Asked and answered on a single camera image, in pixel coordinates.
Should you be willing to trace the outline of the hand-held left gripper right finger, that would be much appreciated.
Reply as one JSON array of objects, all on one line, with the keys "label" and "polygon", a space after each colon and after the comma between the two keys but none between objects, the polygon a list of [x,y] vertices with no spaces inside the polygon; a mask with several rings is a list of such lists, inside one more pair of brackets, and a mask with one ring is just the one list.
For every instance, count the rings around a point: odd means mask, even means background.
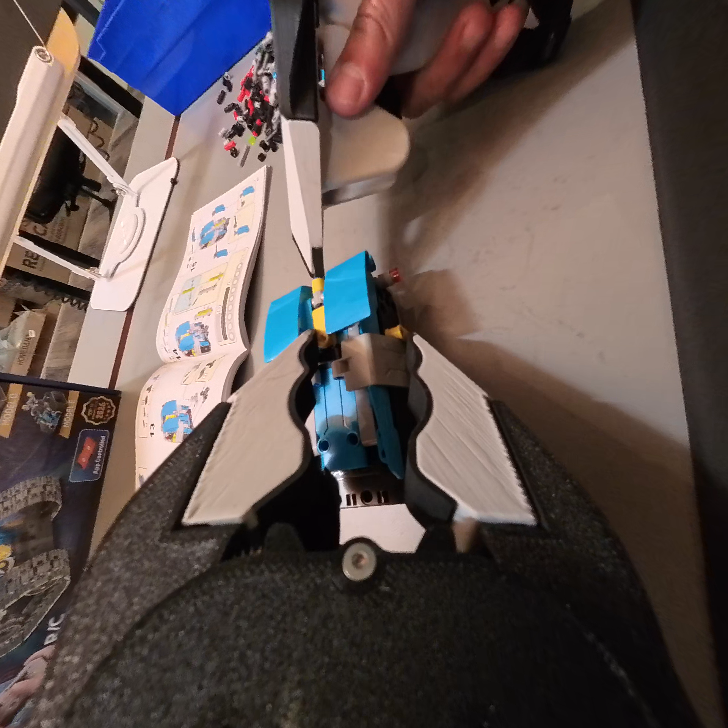
[{"label": "hand-held left gripper right finger", "polygon": [[538,526],[537,508],[487,393],[419,334],[406,347],[405,504],[424,528]]}]

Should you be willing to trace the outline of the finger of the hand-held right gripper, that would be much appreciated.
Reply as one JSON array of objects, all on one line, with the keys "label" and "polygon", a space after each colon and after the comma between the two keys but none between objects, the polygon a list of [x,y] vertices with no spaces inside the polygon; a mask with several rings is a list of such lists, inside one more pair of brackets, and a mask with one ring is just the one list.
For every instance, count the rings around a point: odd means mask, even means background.
[{"label": "finger of the hand-held right gripper", "polygon": [[281,119],[290,231],[311,278],[323,278],[320,132],[311,121]]}]

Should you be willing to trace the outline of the pile of small brick parts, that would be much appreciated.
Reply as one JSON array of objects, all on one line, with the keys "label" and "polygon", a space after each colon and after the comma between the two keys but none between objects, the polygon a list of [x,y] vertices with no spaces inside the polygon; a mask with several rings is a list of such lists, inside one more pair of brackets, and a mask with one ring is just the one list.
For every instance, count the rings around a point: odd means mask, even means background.
[{"label": "pile of small brick parts", "polygon": [[238,83],[221,78],[216,103],[225,120],[219,130],[226,154],[243,168],[249,159],[265,162],[283,144],[278,73],[272,32],[257,44],[247,73]]}]

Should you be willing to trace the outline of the white stand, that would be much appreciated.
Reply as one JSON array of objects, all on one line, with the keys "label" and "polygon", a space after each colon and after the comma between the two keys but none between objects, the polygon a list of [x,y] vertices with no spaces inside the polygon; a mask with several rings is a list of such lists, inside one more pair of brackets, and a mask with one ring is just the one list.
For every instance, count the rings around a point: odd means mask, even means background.
[{"label": "white stand", "polygon": [[[18,83],[1,147],[2,266],[16,245],[90,280],[92,308],[124,312],[141,289],[179,164],[175,158],[166,159],[126,182],[63,112],[77,62],[75,58],[64,63],[45,46],[36,45]],[[77,250],[53,247],[49,240],[20,230],[57,132],[78,157],[92,162],[116,193],[113,222],[100,260],[82,258]]]}]

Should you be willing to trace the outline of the person's right hand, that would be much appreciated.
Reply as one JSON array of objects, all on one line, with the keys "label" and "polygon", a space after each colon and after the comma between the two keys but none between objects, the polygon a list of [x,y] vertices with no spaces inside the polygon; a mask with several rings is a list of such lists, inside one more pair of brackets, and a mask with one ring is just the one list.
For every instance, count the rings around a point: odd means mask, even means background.
[{"label": "person's right hand", "polygon": [[333,114],[367,111],[393,80],[414,119],[457,102],[490,77],[524,29],[527,2],[351,2],[347,41],[325,87]]}]

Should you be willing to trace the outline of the blue grey toy brick model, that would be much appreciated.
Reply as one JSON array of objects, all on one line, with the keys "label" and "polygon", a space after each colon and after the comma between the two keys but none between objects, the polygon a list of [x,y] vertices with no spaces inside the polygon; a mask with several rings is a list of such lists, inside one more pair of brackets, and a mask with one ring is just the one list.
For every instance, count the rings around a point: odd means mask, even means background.
[{"label": "blue grey toy brick model", "polygon": [[406,408],[408,332],[390,290],[399,281],[396,268],[379,274],[365,251],[268,307],[266,362],[298,335],[314,332],[317,364],[306,428],[314,462],[336,482],[342,508],[404,502],[413,424]]}]

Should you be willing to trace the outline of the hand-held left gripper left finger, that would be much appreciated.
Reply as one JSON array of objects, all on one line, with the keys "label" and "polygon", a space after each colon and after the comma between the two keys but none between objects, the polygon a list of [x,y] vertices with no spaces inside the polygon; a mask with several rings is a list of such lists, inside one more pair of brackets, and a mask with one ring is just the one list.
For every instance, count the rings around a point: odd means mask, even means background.
[{"label": "hand-held left gripper left finger", "polygon": [[313,377],[314,331],[305,331],[230,397],[184,525],[243,523],[304,473]]}]

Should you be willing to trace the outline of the blue plastic bin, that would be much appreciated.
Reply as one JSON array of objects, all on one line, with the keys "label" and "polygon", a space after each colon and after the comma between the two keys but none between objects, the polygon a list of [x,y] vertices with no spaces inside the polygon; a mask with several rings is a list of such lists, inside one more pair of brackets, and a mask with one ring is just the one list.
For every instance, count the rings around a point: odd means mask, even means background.
[{"label": "blue plastic bin", "polygon": [[87,57],[178,116],[270,28],[268,1],[109,1]]}]

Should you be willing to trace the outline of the dark toy robot box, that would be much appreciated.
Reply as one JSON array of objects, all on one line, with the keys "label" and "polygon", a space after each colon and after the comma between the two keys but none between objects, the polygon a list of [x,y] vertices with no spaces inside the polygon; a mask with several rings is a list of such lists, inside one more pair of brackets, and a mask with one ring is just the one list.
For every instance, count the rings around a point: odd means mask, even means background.
[{"label": "dark toy robot box", "polygon": [[1,721],[28,721],[89,556],[121,393],[1,376]]}]

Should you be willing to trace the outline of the open instruction booklet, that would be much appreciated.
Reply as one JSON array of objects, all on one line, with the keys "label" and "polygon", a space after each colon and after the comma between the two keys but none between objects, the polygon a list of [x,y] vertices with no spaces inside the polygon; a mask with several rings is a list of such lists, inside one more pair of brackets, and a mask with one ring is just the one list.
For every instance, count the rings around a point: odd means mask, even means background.
[{"label": "open instruction booklet", "polygon": [[137,488],[228,399],[248,356],[245,305],[266,220],[269,171],[262,166],[191,217],[157,327],[162,365],[138,400]]}]

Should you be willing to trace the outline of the grey desk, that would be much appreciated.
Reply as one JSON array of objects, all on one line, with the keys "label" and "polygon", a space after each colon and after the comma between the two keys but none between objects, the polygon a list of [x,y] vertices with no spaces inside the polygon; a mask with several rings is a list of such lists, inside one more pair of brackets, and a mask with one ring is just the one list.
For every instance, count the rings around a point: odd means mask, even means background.
[{"label": "grey desk", "polygon": [[394,187],[325,212],[326,264],[369,250],[400,269],[414,331],[603,510],[701,722],[722,726],[631,3],[411,129]]}]

